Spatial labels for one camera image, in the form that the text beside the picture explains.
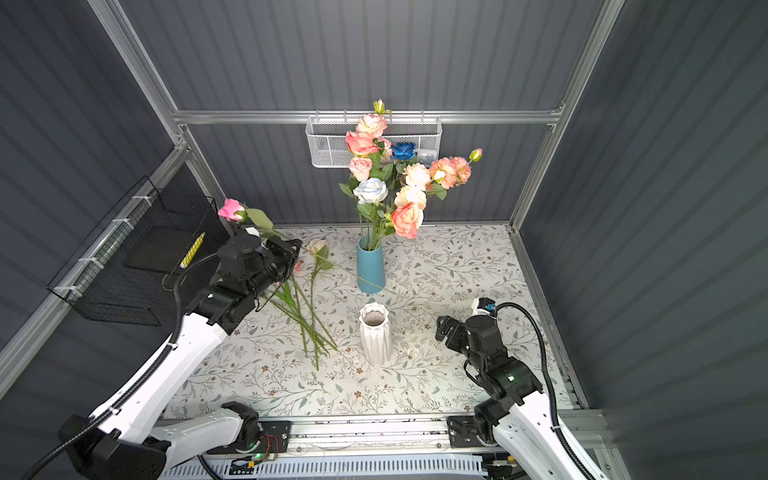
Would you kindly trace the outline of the blue artificial rose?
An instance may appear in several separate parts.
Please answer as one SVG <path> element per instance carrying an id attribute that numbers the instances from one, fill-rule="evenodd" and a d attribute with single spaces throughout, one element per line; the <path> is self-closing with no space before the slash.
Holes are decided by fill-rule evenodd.
<path id="1" fill-rule="evenodd" d="M 411 142 L 401 142 L 392 146 L 391 161 L 396 174 L 395 179 L 403 182 L 406 168 L 417 163 L 416 145 Z"/>

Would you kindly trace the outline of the large pink rose stem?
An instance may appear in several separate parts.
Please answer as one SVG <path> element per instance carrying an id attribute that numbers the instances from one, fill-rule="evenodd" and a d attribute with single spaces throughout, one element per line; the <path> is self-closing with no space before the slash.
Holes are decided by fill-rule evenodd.
<path id="1" fill-rule="evenodd" d="M 347 132 L 345 143 L 353 154 L 349 164 L 352 175 L 359 181 L 368 179 L 374 164 L 381 160 L 381 149 L 375 138 L 366 133 Z"/>

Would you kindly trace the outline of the white peony flower stem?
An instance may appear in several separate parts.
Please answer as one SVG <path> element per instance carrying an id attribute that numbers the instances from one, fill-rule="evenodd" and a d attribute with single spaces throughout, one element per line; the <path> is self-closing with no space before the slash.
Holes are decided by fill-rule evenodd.
<path id="1" fill-rule="evenodd" d="M 430 182 L 429 170 L 420 163 L 406 168 L 404 184 L 394 198 L 394 205 L 401 206 L 407 202 L 415 202 L 423 212 L 427 203 L 427 184 Z"/>

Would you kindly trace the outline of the blue ceramic vase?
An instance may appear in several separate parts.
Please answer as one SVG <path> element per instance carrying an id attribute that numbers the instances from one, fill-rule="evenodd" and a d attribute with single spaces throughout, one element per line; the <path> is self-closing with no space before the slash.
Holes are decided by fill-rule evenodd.
<path id="1" fill-rule="evenodd" d="M 368 236 L 363 236 L 358 242 L 357 282 L 362 292 L 375 294 L 386 286 L 384 256 L 381 246 L 367 250 L 368 245 Z"/>

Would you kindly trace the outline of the white rose stem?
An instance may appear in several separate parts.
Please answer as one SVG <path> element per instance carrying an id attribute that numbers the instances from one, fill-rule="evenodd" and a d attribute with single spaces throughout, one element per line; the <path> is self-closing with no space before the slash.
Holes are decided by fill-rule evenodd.
<path id="1" fill-rule="evenodd" d="M 366 221 L 363 249 L 374 251 L 380 246 L 386 220 L 386 200 L 389 194 L 386 183 L 378 178 L 369 178 L 353 190 L 357 199 L 356 210 Z"/>

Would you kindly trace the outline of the pink carnation flower stem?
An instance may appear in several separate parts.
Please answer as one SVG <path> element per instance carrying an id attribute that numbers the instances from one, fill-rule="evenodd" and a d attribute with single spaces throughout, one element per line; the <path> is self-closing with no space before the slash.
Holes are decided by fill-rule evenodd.
<path id="1" fill-rule="evenodd" d="M 375 138 L 376 144 L 381 149 L 381 155 L 388 159 L 391 156 L 391 143 L 383 138 L 387 123 L 384 115 L 388 113 L 385 102 L 382 99 L 373 102 L 374 112 L 363 115 L 356 126 L 355 132 L 366 133 Z"/>

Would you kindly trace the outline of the pink coral rose stem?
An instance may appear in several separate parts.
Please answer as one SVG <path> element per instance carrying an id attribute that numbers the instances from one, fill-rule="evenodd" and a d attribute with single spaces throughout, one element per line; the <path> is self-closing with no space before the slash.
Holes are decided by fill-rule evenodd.
<path id="1" fill-rule="evenodd" d="M 407 202 L 401 206 L 376 206 L 375 241 L 378 247 L 383 238 L 396 235 L 405 239 L 415 239 L 424 220 L 423 209 L 415 202 Z"/>

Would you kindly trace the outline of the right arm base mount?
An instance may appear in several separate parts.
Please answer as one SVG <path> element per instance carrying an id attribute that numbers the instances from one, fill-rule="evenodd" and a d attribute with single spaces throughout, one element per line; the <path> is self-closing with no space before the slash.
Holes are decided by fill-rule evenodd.
<path id="1" fill-rule="evenodd" d="M 481 435 L 473 416 L 448 416 L 446 423 L 449 443 L 454 449 L 496 446 L 496 443 L 493 440 L 487 440 Z"/>

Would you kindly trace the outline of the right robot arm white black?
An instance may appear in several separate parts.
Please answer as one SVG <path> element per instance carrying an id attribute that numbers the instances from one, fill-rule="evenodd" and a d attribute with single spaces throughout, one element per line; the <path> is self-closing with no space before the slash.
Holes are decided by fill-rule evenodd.
<path id="1" fill-rule="evenodd" d="M 437 319 L 435 338 L 478 370 L 473 382 L 489 395 L 471 416 L 450 416 L 453 448 L 497 446 L 531 479 L 605 479 L 607 475 L 561 422 L 556 401 L 522 361 L 508 354 L 498 322 L 475 315 Z"/>

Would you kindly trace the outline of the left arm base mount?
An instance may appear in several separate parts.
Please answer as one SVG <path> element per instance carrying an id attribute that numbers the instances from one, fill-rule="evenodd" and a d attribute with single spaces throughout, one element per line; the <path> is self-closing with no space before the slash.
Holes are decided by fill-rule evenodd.
<path id="1" fill-rule="evenodd" d="M 292 423 L 289 421 L 261 422 L 258 435 L 245 441 L 243 448 L 235 451 L 243 455 L 252 455 L 258 459 L 277 456 L 287 452 Z"/>

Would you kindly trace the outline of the peach rose flower stem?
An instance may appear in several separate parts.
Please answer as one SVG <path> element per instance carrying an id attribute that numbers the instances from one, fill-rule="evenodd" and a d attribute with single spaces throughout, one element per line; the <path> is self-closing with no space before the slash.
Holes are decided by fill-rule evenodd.
<path id="1" fill-rule="evenodd" d="M 447 191 L 464 185 L 472 175 L 473 163 L 482 159 L 483 150 L 474 149 L 469 157 L 444 157 L 432 163 L 429 168 L 430 182 L 427 184 L 427 193 L 435 195 L 443 200 Z"/>

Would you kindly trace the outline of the small pale pink rose stem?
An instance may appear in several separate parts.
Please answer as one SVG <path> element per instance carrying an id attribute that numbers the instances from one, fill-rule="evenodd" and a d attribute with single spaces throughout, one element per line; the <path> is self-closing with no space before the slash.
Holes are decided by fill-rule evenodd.
<path id="1" fill-rule="evenodd" d="M 364 181 L 370 178 L 370 172 L 373 163 L 367 157 L 353 157 L 349 163 L 350 177 L 346 183 L 339 183 L 339 189 L 349 198 L 356 201 L 356 211 L 359 217 L 361 238 L 368 237 L 373 233 L 374 223 L 374 204 L 362 200 L 355 190 L 362 185 Z"/>

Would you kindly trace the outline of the magenta pink rose stem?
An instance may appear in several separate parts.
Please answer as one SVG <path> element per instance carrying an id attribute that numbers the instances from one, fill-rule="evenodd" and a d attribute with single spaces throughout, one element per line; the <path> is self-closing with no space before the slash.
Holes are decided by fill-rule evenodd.
<path id="1" fill-rule="evenodd" d="M 247 235 L 259 237 L 261 240 L 288 241 L 285 235 L 274 228 L 274 224 L 262 210 L 248 208 L 235 199 L 226 199 L 224 205 L 218 210 L 218 215 Z M 309 242 L 302 247 L 307 253 Z"/>

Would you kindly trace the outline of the white ribbed ceramic vase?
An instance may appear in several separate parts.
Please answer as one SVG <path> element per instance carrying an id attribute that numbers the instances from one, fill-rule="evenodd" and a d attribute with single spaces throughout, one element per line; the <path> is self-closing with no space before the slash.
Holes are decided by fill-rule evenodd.
<path id="1" fill-rule="evenodd" d="M 368 303 L 359 315 L 362 349 L 366 360 L 374 366 L 389 362 L 391 334 L 389 311 L 379 303 Z"/>

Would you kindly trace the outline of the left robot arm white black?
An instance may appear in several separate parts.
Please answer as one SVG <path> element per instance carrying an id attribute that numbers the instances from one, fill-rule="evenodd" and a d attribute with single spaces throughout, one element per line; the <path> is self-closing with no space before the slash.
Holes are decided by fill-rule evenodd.
<path id="1" fill-rule="evenodd" d="M 170 426 L 156 422 L 198 365 L 255 309 L 257 298 L 291 277 L 301 247 L 298 239 L 244 233 L 212 254 L 217 270 L 189 302 L 176 302 L 177 322 L 168 339 L 89 416 L 72 416 L 61 427 L 63 450 L 80 475 L 157 479 L 211 449 L 251 454 L 259 448 L 259 415 L 238 402 Z"/>

